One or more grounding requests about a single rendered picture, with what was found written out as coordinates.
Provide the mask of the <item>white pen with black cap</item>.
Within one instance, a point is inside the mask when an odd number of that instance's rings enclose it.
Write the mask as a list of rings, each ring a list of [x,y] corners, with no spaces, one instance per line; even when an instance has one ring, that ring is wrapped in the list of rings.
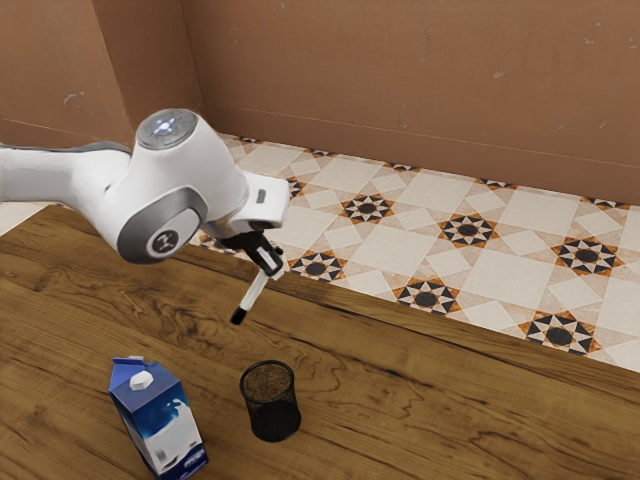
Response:
[[[253,307],[255,301],[262,293],[268,280],[268,275],[263,270],[259,270],[246,294],[242,298],[239,306],[235,309],[234,313],[231,316],[230,321],[233,325],[240,325],[244,321],[246,315]]]

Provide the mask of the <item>blue and white milk carton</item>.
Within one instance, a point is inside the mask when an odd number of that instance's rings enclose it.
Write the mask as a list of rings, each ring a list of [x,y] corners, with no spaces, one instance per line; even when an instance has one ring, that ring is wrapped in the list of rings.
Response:
[[[208,463],[181,381],[160,363],[113,358],[108,393],[156,480],[189,480]]]

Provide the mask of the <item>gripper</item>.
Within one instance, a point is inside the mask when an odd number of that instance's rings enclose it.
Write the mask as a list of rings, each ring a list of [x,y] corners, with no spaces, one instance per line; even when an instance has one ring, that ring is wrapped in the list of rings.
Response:
[[[249,258],[268,276],[275,277],[284,268],[281,247],[266,240],[263,230],[233,233],[214,222],[205,222],[202,230],[219,241],[225,248],[248,251]]]

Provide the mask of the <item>black mesh pen holder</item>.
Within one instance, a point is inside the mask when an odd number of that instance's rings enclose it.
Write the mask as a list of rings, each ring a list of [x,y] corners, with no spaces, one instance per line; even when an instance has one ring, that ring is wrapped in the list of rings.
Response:
[[[258,439],[280,442],[298,431],[302,417],[288,365],[277,360],[257,362],[242,374],[239,388]]]

